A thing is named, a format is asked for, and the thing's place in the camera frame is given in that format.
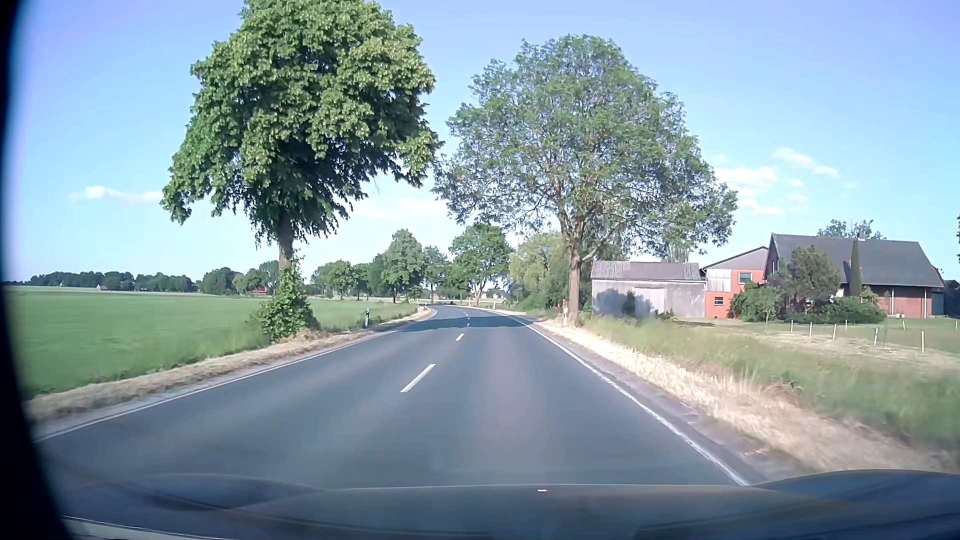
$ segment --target blue sky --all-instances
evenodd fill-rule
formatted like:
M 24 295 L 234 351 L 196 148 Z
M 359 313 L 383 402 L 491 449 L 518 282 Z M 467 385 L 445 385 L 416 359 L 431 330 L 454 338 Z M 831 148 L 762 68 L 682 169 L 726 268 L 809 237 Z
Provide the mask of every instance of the blue sky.
M 428 119 L 470 99 L 470 77 L 522 39 L 613 39 L 660 88 L 717 177 L 740 191 L 730 242 L 702 263 L 816 233 L 831 218 L 874 219 L 918 240 L 960 277 L 960 4 L 385 0 L 411 23 L 437 77 Z M 243 215 L 185 225 L 157 205 L 198 85 L 189 65 L 239 24 L 240 1 L 38 0 L 15 36 L 4 189 L 4 277 L 55 270 L 187 274 L 246 270 L 256 249 Z M 448 142 L 447 152 L 453 150 Z M 399 228 L 449 246 L 462 229 L 428 191 L 380 181 L 330 238 L 298 245 L 305 273 L 370 260 Z

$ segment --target white cloud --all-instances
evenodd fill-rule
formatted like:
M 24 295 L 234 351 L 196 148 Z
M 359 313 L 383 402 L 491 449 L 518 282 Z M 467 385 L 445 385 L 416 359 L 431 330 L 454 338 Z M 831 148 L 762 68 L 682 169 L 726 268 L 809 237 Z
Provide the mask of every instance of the white cloud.
M 407 197 L 400 201 L 400 205 L 406 209 L 407 215 L 422 216 L 446 213 L 446 203 L 433 199 L 414 199 Z
M 833 167 L 827 167 L 826 165 L 818 165 L 816 161 L 813 160 L 810 156 L 804 156 L 803 154 L 798 153 L 793 148 L 778 148 L 772 154 L 774 160 L 783 160 L 790 161 L 792 163 L 797 163 L 799 166 L 804 169 L 811 169 L 817 174 L 823 174 L 827 176 L 832 176 L 834 178 L 839 177 L 840 173 Z
M 147 191 L 145 193 L 126 193 L 112 187 L 103 187 L 102 185 L 91 185 L 85 187 L 80 193 L 70 193 L 68 198 L 74 201 L 82 199 L 95 201 L 100 199 L 119 199 L 128 203 L 155 203 L 163 198 L 160 191 Z
M 740 207 L 742 209 L 752 210 L 754 214 L 758 215 L 780 215 L 783 213 L 783 209 L 780 207 L 765 207 L 751 197 L 746 199 L 740 199 Z
M 713 169 L 713 174 L 717 177 L 717 180 L 747 197 L 763 193 L 770 188 L 772 183 L 777 181 L 777 175 L 770 167 L 760 167 L 756 171 L 746 167 Z

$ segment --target dirt strip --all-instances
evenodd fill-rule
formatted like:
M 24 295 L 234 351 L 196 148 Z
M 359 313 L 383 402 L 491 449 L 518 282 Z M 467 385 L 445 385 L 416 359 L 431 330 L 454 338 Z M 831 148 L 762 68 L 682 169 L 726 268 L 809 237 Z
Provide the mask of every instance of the dirt strip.
M 793 456 L 813 471 L 944 470 L 935 454 L 907 447 L 866 426 L 819 415 L 733 376 L 690 371 L 557 321 L 540 321 L 535 326 L 594 351 L 688 406 L 763 441 L 770 449 Z
M 419 307 L 413 315 L 389 321 L 374 328 L 423 320 L 430 317 L 433 312 L 434 310 L 429 307 Z M 210 358 L 193 364 L 148 375 L 141 375 L 139 377 L 132 377 L 130 379 L 98 382 L 64 392 L 44 394 L 25 402 L 24 411 L 27 414 L 27 418 L 35 424 L 47 422 L 101 407 L 122 404 L 177 386 L 194 384 L 255 366 L 266 367 L 270 364 L 281 363 L 282 361 L 291 360 L 298 356 L 321 353 L 325 350 L 369 337 L 375 332 L 376 330 L 370 329 L 326 334 L 319 337 L 301 334 L 295 338 L 262 349 Z

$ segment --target bush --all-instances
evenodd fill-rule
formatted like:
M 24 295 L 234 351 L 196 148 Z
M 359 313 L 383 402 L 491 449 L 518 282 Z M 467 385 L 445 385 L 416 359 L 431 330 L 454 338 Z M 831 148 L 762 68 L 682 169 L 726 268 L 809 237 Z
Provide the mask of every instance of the bush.
M 320 329 L 320 323 L 307 302 L 303 278 L 294 258 L 290 266 L 280 269 L 280 283 L 274 297 L 260 307 L 253 317 L 271 341 L 291 336 L 300 329 Z
M 633 317 L 636 316 L 636 295 L 634 291 L 627 291 L 627 300 L 623 301 L 623 307 L 621 308 L 624 315 Z
M 747 282 L 742 292 L 733 295 L 730 315 L 758 323 L 777 318 L 783 305 L 783 291 L 770 284 Z

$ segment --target road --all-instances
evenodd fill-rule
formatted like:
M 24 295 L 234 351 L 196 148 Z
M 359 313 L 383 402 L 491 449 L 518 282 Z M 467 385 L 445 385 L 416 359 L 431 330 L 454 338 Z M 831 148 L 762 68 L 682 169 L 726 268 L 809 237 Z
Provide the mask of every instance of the road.
M 328 488 L 732 483 L 555 344 L 464 307 L 39 448 L 58 493 L 168 473 Z

